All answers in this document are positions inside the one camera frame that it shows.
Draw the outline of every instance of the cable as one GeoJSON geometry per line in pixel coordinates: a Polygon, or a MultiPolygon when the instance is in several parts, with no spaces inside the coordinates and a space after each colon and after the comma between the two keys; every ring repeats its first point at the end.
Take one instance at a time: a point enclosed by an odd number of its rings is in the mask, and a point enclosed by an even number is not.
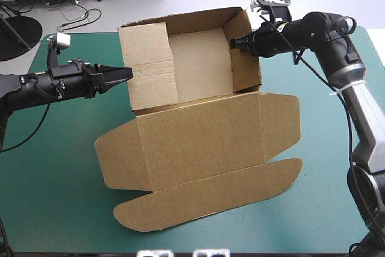
{"type": "Polygon", "coordinates": [[[96,21],[98,21],[102,17],[102,11],[100,9],[98,9],[98,8],[87,9],[87,8],[79,5],[78,1],[73,1],[73,0],[68,0],[68,1],[71,2],[73,5],[83,9],[85,11],[85,13],[78,20],[67,22],[67,23],[63,23],[60,26],[58,26],[58,30],[60,32],[68,31],[68,30],[71,30],[71,29],[75,29],[75,28],[79,28],[79,27],[83,27],[83,26],[95,23],[96,21]],[[90,11],[98,11],[99,12],[98,17],[95,18],[92,21],[89,21],[90,11]],[[88,20],[88,22],[87,23],[82,23],[82,24],[79,24],[79,25],[75,25],[75,26],[71,26],[71,27],[68,27],[68,28],[64,28],[65,26],[73,25],[73,24],[76,24],[76,23],[79,23],[79,22],[82,22],[82,21],[85,21],[85,20],[88,20]]]}
{"type": "Polygon", "coordinates": [[[17,147],[20,147],[21,145],[25,144],[27,141],[29,141],[29,140],[30,140],[30,139],[37,133],[37,131],[40,129],[40,127],[42,126],[42,124],[43,124],[43,122],[44,122],[44,119],[45,119],[46,116],[47,116],[47,113],[48,113],[48,110],[49,110],[49,106],[50,106],[50,105],[51,105],[51,104],[47,104],[42,119],[39,121],[39,124],[37,125],[37,127],[35,128],[35,130],[34,130],[29,136],[27,136],[27,138],[25,138],[23,141],[21,141],[21,142],[18,143],[18,144],[15,144],[15,145],[12,146],[12,147],[8,147],[8,148],[6,148],[6,149],[4,149],[4,150],[1,150],[1,153],[8,152],[9,150],[13,150],[13,149],[15,149],[15,148],[17,148],[17,147]]]}
{"type": "Polygon", "coordinates": [[[11,257],[10,246],[8,245],[7,234],[5,233],[4,224],[3,224],[2,220],[1,220],[1,218],[0,218],[0,233],[2,235],[3,243],[4,243],[4,246],[5,246],[5,255],[7,257],[11,257]]]}
{"type": "Polygon", "coordinates": [[[95,18],[94,20],[88,22],[88,23],[83,23],[83,24],[80,24],[80,25],[76,25],[76,26],[73,26],[73,27],[70,27],[70,28],[65,28],[65,29],[62,29],[63,31],[67,31],[67,30],[71,30],[71,29],[75,29],[75,28],[79,28],[79,27],[83,27],[83,26],[86,26],[86,25],[89,25],[89,24],[92,24],[96,21],[98,21],[101,17],[102,17],[102,11],[98,8],[92,8],[92,9],[89,9],[88,10],[88,13],[90,11],[98,11],[99,12],[99,16],[97,18],[95,18]]]}
{"type": "MultiPolygon", "coordinates": [[[[333,90],[334,92],[336,91],[336,89],[331,85],[329,84],[296,50],[295,48],[291,45],[291,43],[287,40],[287,38],[274,26],[274,24],[272,24],[270,21],[268,21],[263,15],[260,15],[259,17],[261,17],[264,21],[266,21],[270,26],[271,28],[276,32],[278,33],[278,35],[286,42],[286,44],[290,47],[290,49],[293,51],[293,53],[296,54],[297,58],[299,60],[301,60],[316,76],[317,78],[319,78],[325,85],[327,85],[331,90],[333,90]]],[[[348,108],[348,105],[347,103],[344,101],[344,99],[342,98],[342,96],[340,94],[337,94],[339,100],[341,101],[344,109],[345,109],[345,113],[346,113],[346,118],[347,118],[347,121],[348,121],[348,133],[349,133],[349,164],[350,164],[350,170],[351,170],[351,173],[353,175],[353,181],[354,181],[354,185],[356,186],[356,189],[357,189],[357,192],[360,196],[360,199],[362,201],[362,203],[364,204],[364,207],[365,207],[365,210],[366,212],[368,213],[368,216],[369,218],[371,219],[371,222],[373,223],[373,225],[375,226],[376,230],[378,231],[378,233],[380,233],[380,235],[385,239],[385,234],[384,232],[381,230],[380,226],[377,224],[377,222],[375,221],[372,213],[370,212],[369,210],[369,207],[368,205],[366,204],[365,202],[365,199],[362,195],[362,192],[361,192],[361,189],[358,185],[358,182],[357,182],[357,178],[356,178],[356,175],[354,174],[354,164],[353,164],[353,159],[352,159],[352,154],[353,154],[353,132],[352,132],[352,128],[351,128],[351,119],[350,119],[350,112],[349,112],[349,108],[348,108]]]]}
{"type": "Polygon", "coordinates": [[[34,8],[34,5],[33,5],[32,3],[27,3],[27,4],[25,4],[25,5],[20,6],[19,9],[18,9],[17,11],[18,11],[20,14],[24,14],[24,13],[31,12],[33,8],[34,8]],[[28,10],[26,10],[26,11],[21,11],[22,8],[24,8],[24,7],[28,6],[28,5],[31,6],[28,10]]]}

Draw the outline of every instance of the green table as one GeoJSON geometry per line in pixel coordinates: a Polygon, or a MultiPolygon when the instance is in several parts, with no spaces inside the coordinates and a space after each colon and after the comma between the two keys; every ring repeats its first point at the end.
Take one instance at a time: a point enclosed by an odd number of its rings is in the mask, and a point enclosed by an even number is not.
{"type": "MultiPolygon", "coordinates": [[[[385,107],[384,68],[363,28],[353,41],[368,66],[368,86],[385,107]]],[[[31,71],[45,70],[46,44],[31,71]]],[[[311,52],[305,58],[319,70],[311,52]]],[[[72,34],[61,63],[82,58],[122,66],[117,33],[72,34]]],[[[144,193],[110,190],[94,149],[98,136],[134,117],[126,86],[95,99],[53,104],[38,134],[0,155],[0,216],[19,252],[135,252],[166,248],[228,247],[233,252],[346,252],[366,234],[346,185],[348,131],[336,97],[291,54],[261,60],[263,91],[300,98],[301,141],[275,160],[299,156],[294,185],[278,197],[191,221],[162,232],[140,233],[113,217],[116,204],[144,193]]],[[[5,147],[25,138],[44,107],[15,112],[5,147]]]]}

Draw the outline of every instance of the cardboard box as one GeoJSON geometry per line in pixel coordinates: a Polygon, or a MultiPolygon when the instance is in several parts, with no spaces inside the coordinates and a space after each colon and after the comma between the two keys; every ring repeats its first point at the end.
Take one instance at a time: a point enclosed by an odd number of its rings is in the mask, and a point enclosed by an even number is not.
{"type": "Polygon", "coordinates": [[[240,7],[177,14],[119,29],[134,111],[232,94],[261,85],[258,59],[229,40],[251,32],[240,7]]]}
{"type": "Polygon", "coordinates": [[[116,206],[121,224],[162,230],[272,198],[295,181],[300,159],[267,162],[300,139],[298,99],[258,92],[257,59],[227,42],[249,31],[241,8],[119,29],[137,118],[95,147],[108,187],[152,192],[116,206]]]}

